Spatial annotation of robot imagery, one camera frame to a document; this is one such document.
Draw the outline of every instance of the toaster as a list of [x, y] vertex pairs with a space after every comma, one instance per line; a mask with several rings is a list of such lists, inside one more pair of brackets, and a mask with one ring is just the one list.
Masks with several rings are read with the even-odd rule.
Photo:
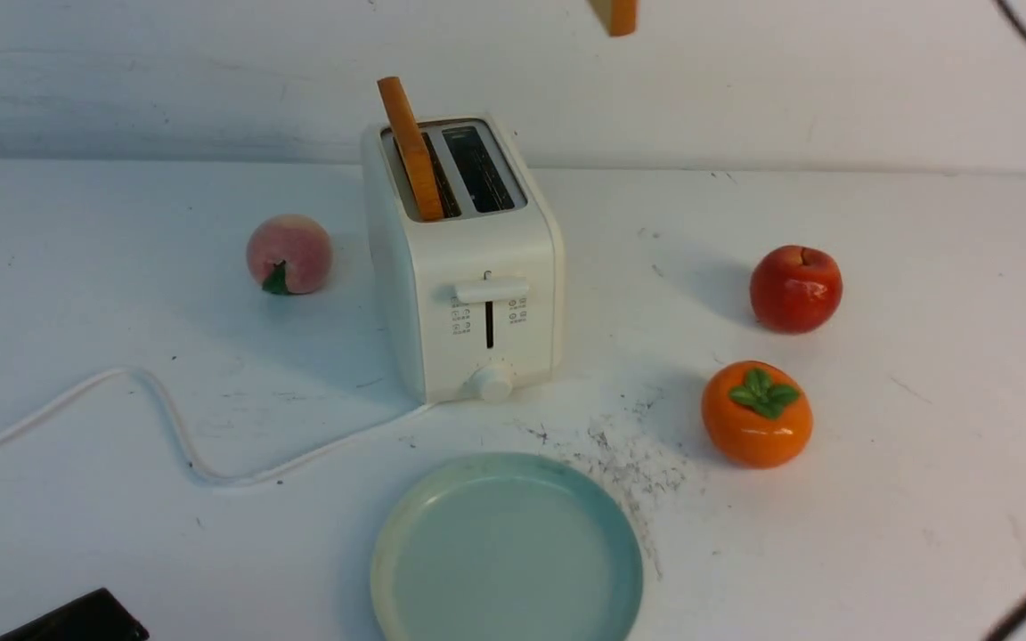
[[419, 401], [502, 401], [561, 360], [564, 242], [489, 114], [417, 121], [442, 219], [423, 222], [390, 125], [361, 138], [374, 289]]

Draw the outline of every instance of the peach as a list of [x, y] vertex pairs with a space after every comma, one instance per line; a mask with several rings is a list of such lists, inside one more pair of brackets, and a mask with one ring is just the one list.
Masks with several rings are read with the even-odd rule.
[[247, 240], [247, 271], [273, 294], [309, 294], [322, 287], [334, 253], [330, 236], [306, 215], [265, 219]]

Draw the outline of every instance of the toaster lever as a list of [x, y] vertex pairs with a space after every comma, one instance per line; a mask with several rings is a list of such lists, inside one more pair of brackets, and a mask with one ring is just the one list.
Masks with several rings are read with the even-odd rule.
[[529, 281], [512, 276], [505, 279], [470, 280], [453, 285], [453, 295], [464, 304], [508, 301], [529, 292]]

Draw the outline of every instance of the plate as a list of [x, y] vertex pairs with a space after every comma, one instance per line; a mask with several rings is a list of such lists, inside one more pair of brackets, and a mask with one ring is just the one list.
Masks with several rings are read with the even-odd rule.
[[643, 559], [627, 516], [581, 472], [467, 455], [388, 517], [370, 596], [387, 641], [624, 641]]

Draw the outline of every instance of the toy persimmon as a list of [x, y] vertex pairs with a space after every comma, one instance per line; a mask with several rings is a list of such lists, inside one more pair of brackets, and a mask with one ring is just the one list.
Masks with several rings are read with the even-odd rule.
[[725, 457], [748, 468], [790, 462], [810, 442], [814, 411], [798, 383], [765, 362], [734, 362], [707, 383], [704, 427]]

